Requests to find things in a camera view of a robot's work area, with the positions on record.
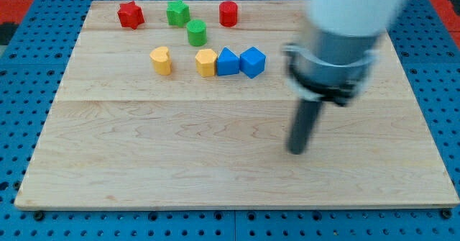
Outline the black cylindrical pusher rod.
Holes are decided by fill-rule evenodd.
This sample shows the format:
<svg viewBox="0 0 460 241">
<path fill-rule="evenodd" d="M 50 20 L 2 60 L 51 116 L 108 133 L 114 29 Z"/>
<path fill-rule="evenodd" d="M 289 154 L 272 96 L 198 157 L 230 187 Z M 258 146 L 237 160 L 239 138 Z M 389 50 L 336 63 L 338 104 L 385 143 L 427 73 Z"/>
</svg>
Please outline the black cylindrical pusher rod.
<svg viewBox="0 0 460 241">
<path fill-rule="evenodd" d="M 291 154 L 300 155 L 308 146 L 323 103 L 301 99 L 290 128 L 287 149 Z"/>
</svg>

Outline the grey end effector flange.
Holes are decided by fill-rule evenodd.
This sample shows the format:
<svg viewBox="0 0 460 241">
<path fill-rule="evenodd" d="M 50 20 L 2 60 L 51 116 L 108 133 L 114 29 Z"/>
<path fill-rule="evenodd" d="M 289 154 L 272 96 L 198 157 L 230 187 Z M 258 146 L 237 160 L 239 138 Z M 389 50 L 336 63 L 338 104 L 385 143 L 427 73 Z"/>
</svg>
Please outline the grey end effector flange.
<svg viewBox="0 0 460 241">
<path fill-rule="evenodd" d="M 306 101 L 348 105 L 369 86 L 377 39 L 377 35 L 337 34 L 306 19 L 294 40 L 282 48 L 288 86 Z"/>
</svg>

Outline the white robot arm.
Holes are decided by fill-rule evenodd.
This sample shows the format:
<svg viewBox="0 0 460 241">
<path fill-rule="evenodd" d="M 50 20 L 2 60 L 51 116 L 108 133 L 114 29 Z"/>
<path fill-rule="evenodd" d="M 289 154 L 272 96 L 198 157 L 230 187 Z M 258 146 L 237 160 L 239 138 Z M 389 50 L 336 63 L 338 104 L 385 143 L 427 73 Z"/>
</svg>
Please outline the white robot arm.
<svg viewBox="0 0 460 241">
<path fill-rule="evenodd" d="M 405 0 L 307 0 L 302 25 L 284 45 L 287 82 L 298 109 L 287 139 L 290 153 L 308 145 L 324 103 L 346 106 L 365 91 L 374 48 Z"/>
</svg>

